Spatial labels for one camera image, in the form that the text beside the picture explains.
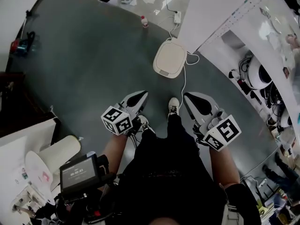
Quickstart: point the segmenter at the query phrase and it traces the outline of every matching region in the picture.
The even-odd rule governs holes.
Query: forearm
[[[239,171],[234,163],[228,147],[220,152],[210,148],[210,159],[214,181],[224,188],[240,183]]]
[[[112,135],[101,155],[106,155],[109,162],[109,171],[117,174],[128,137]]]

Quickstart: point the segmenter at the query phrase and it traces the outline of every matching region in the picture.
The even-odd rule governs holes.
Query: trash on floor
[[[121,0],[122,4],[129,4],[131,2],[131,0]]]
[[[136,6],[137,5],[137,2],[136,2],[136,0],[132,0],[131,2],[130,2],[130,4],[129,5],[131,5],[131,6]]]
[[[148,19],[145,16],[141,16],[141,23],[144,28],[147,28],[149,26]]]
[[[154,3],[155,0],[143,0],[145,3]]]

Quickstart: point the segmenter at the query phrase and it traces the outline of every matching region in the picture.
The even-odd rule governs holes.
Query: power adapter
[[[181,12],[180,11],[176,11],[174,13],[174,23],[181,23]]]

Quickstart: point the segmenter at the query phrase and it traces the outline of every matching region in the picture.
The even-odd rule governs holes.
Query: white sneaker
[[[142,130],[142,132],[144,132],[146,129],[150,129],[153,133],[155,133],[154,130],[149,126],[148,119],[145,116],[139,115],[138,117],[140,118],[141,123],[142,123],[141,128],[140,128]]]
[[[177,98],[173,97],[169,101],[169,115],[168,115],[168,117],[172,114],[179,115],[178,110],[179,110],[179,100]]]

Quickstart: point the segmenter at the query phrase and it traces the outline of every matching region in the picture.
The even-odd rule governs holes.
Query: shelf
[[[245,57],[245,54],[248,51],[249,49],[243,44],[242,47],[232,48],[225,39],[219,37],[206,46],[201,51],[201,54],[214,64],[226,77],[228,77],[228,74],[232,69],[239,69],[239,61]],[[269,115],[274,121],[277,121],[277,117],[273,114],[273,111],[266,106],[266,101],[262,98],[259,91],[254,90],[254,93],[260,99],[262,104],[259,104],[255,98],[251,98],[250,93],[246,95],[235,79],[231,79],[231,81],[245,96],[248,102],[255,108],[264,121],[267,121]]]
[[[295,71],[293,54],[288,53],[287,50],[274,49],[275,46],[269,42],[267,37],[268,34],[272,33],[272,39],[275,41],[273,44],[276,43],[276,38],[277,41],[284,44],[285,36],[293,33],[293,31],[300,38],[298,20],[295,19],[293,12],[284,0],[268,0],[260,7],[268,9],[271,17],[277,17],[282,21],[281,35],[276,33],[271,20],[261,13],[259,7],[252,9],[231,30],[257,57],[276,85],[291,117],[299,146],[299,107],[292,88],[293,73]],[[290,75],[288,78],[283,73],[284,67],[289,69]]]

